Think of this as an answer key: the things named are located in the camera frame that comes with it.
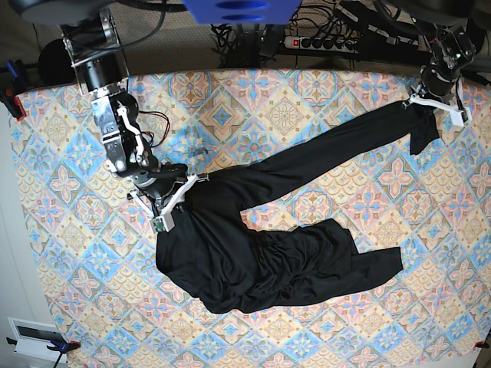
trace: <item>table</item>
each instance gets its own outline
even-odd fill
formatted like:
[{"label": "table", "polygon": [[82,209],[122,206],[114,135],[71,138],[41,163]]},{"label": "table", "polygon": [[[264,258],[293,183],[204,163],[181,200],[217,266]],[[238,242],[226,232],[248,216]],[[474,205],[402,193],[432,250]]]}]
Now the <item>table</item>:
[{"label": "table", "polygon": [[[163,161],[197,172],[250,163],[368,110],[414,80],[332,71],[196,71],[133,77],[141,110],[170,119]],[[491,328],[491,101],[464,87],[474,121],[439,113],[441,140],[408,137],[365,153],[268,205],[250,228],[334,218],[360,251],[399,245],[404,271],[372,291],[310,307],[208,312],[154,265],[156,237],[102,166],[90,98],[75,87],[20,96],[12,154],[25,222],[54,323],[82,348],[70,367],[404,366],[468,354]],[[164,122],[140,116],[156,139]]]}]

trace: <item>screw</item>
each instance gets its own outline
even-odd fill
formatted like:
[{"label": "screw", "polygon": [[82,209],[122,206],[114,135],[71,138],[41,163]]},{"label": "screw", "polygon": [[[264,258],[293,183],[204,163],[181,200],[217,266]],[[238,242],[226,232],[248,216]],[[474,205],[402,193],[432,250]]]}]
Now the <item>screw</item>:
[{"label": "screw", "polygon": [[123,171],[124,169],[126,169],[125,163],[119,159],[118,161],[116,161],[116,169],[118,169],[118,171]]}]

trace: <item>white wall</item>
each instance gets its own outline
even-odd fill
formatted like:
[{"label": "white wall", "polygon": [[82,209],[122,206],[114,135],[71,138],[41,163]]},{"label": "white wall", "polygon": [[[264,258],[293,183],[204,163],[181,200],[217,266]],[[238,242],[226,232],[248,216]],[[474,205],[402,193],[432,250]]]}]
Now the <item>white wall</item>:
[{"label": "white wall", "polygon": [[7,317],[53,324],[32,257],[17,188],[8,127],[0,103],[0,367],[53,366],[13,353]]}]

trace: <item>black garment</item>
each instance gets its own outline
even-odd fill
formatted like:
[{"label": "black garment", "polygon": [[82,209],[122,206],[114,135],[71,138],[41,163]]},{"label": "black garment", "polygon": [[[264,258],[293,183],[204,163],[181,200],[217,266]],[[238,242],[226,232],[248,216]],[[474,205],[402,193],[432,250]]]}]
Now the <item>black garment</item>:
[{"label": "black garment", "polygon": [[316,304],[375,288],[403,266],[399,248],[358,254],[329,219],[293,232],[247,229],[240,211],[271,202],[359,153],[412,133],[412,154],[438,138],[433,114],[401,102],[366,113],[250,166],[213,172],[173,211],[157,240],[157,267],[213,313]]}]

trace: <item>pant leg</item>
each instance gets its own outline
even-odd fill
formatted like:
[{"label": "pant leg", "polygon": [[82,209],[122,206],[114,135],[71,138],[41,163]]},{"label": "pant leg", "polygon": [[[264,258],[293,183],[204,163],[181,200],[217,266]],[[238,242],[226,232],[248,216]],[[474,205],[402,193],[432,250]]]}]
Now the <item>pant leg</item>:
[{"label": "pant leg", "polygon": [[[430,137],[422,129],[429,125],[434,126]],[[259,163],[211,173],[210,184],[214,184],[209,188],[215,190],[210,194],[229,192],[239,210],[249,209],[276,200],[350,158],[415,130],[420,131],[419,150],[438,137],[434,134],[434,117],[428,118],[428,110],[416,105],[403,110],[400,101],[389,104]]]}]

